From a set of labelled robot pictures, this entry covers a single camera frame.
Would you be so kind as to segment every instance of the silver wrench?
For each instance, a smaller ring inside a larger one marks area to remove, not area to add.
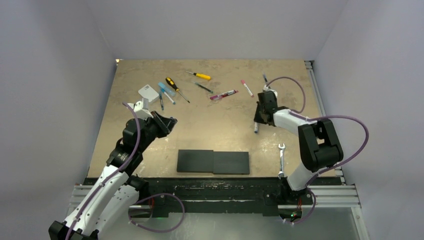
[[[278,144],[278,148],[279,148],[279,173],[278,173],[278,178],[284,178],[286,176],[286,174],[284,173],[284,149],[286,149],[286,145],[284,145],[284,143],[282,144]]]

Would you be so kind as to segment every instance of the wrench head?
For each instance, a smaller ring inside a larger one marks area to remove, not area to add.
[[[284,174],[284,172],[282,172],[282,171],[280,171],[279,173],[278,173],[278,178],[279,179],[281,179],[281,178],[284,178],[286,175]]]

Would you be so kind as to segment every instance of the black and yellow screwdriver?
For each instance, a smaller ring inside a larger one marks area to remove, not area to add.
[[[205,74],[201,74],[201,73],[197,73],[197,72],[191,72],[191,71],[186,71],[186,73],[189,74],[193,74],[196,77],[199,77],[201,79],[206,79],[206,80],[211,80],[211,77]]]
[[[181,92],[180,92],[180,89],[177,87],[177,85],[175,85],[175,82],[170,78],[170,77],[167,77],[166,79],[166,82],[168,83],[168,85],[169,86],[171,86],[175,91],[177,91],[179,94],[181,94],[181,96],[188,102],[188,103],[190,103],[190,101],[187,99],[187,97],[186,96],[184,96],[184,94],[182,94]]]

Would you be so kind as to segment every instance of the tabletop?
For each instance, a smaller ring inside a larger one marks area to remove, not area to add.
[[[211,80],[186,71],[209,75]],[[269,81],[281,76],[298,80],[306,94],[306,106],[302,114],[310,118],[320,116],[315,90],[305,63],[300,59],[121,60],[110,90],[88,177],[96,178],[100,175],[116,141],[122,137],[125,123],[133,118],[122,102],[139,101],[141,96],[138,90],[146,84],[159,91],[158,82],[166,84],[166,77],[174,80],[191,103],[177,94],[173,97],[175,105],[163,96],[164,110],[161,110],[159,100],[149,105],[150,111],[176,118],[178,123],[167,137],[157,138],[150,144],[134,174],[140,177],[213,177],[212,173],[177,172],[178,150],[192,149],[249,152],[249,176],[273,177],[277,176],[280,169],[278,144],[282,143],[286,146],[284,171],[291,174],[301,162],[298,137],[285,129],[262,124],[259,132],[254,133],[257,93],[262,91],[265,84],[262,73],[266,73]],[[245,80],[254,97],[248,94],[241,80]],[[221,100],[210,100],[213,94],[192,81],[211,89],[214,94],[230,90],[239,92]],[[278,92],[279,106],[301,109],[302,92],[294,82],[280,79],[273,82],[271,88]],[[333,171],[325,174],[334,175]]]

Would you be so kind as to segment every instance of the gray wall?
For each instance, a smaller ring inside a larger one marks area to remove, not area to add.
[[[424,234],[424,1],[349,0],[315,62],[327,114],[357,116],[369,144],[343,168],[373,240]],[[337,121],[345,155],[362,143]]]
[[[85,1],[0,1],[2,240],[48,239],[65,217],[115,65]]]
[[[120,59],[306,59],[347,0],[89,0]]]

